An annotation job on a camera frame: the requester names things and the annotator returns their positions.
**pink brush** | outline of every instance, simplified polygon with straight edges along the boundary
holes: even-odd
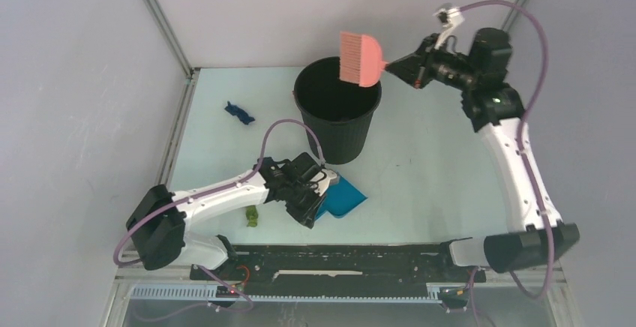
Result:
[[[340,80],[371,87],[380,81],[387,62],[378,41],[366,34],[340,32]]]

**green toy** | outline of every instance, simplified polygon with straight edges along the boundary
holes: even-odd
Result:
[[[245,217],[247,217],[247,226],[248,227],[256,227],[258,226],[258,211],[255,205],[249,205],[245,209]]]

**white table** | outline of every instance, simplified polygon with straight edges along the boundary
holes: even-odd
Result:
[[[265,130],[301,119],[292,90],[301,67],[203,69],[194,92],[170,190],[236,176],[257,161]],[[227,101],[256,118],[248,126]],[[313,229],[296,223],[283,203],[261,205],[257,228],[240,209],[201,223],[199,233],[233,244],[403,244],[443,242],[506,232],[502,192],[486,148],[473,133],[459,91],[437,82],[416,91],[382,78],[382,101],[361,155],[333,166],[368,199],[346,217],[324,214]],[[266,156],[293,159],[308,151],[305,132],[283,124]]]

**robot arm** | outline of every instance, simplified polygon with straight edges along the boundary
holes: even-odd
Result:
[[[192,232],[192,227],[223,213],[271,201],[284,201],[287,212],[300,224],[312,228],[329,185],[338,183],[338,174],[319,166],[307,153],[294,161],[263,160],[258,173],[242,181],[249,170],[235,178],[207,187],[170,193],[159,184],[151,188],[126,223],[130,230],[137,221],[173,201],[183,200],[165,214],[142,226],[132,236],[144,268],[160,269],[170,263],[201,265],[216,269],[234,252],[222,235]],[[219,191],[219,187],[234,184]],[[203,192],[210,194],[196,198]]]
[[[504,82],[512,46],[509,36],[496,28],[482,28],[468,55],[446,50],[447,39],[463,21],[456,7],[442,6],[436,13],[442,33],[426,37],[420,47],[386,65],[386,70],[416,89],[436,80],[461,91],[462,110],[472,123],[496,165],[499,185],[505,191],[508,233],[465,238],[442,244],[445,263],[455,266],[489,266],[496,272],[510,272],[546,264],[546,228],[551,228],[555,259],[561,257],[580,238],[576,224],[564,224],[554,208],[539,174],[527,126],[523,129],[523,151],[516,133],[525,109],[521,97]],[[530,182],[522,154],[538,182]],[[544,199],[545,226],[537,199]]]

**black trash can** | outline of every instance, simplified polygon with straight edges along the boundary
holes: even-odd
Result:
[[[380,82],[362,88],[338,79],[340,58],[308,65],[296,78],[294,99],[303,122],[313,130],[328,164],[346,164],[365,146],[374,111],[380,104]],[[314,155],[318,149],[307,134]]]

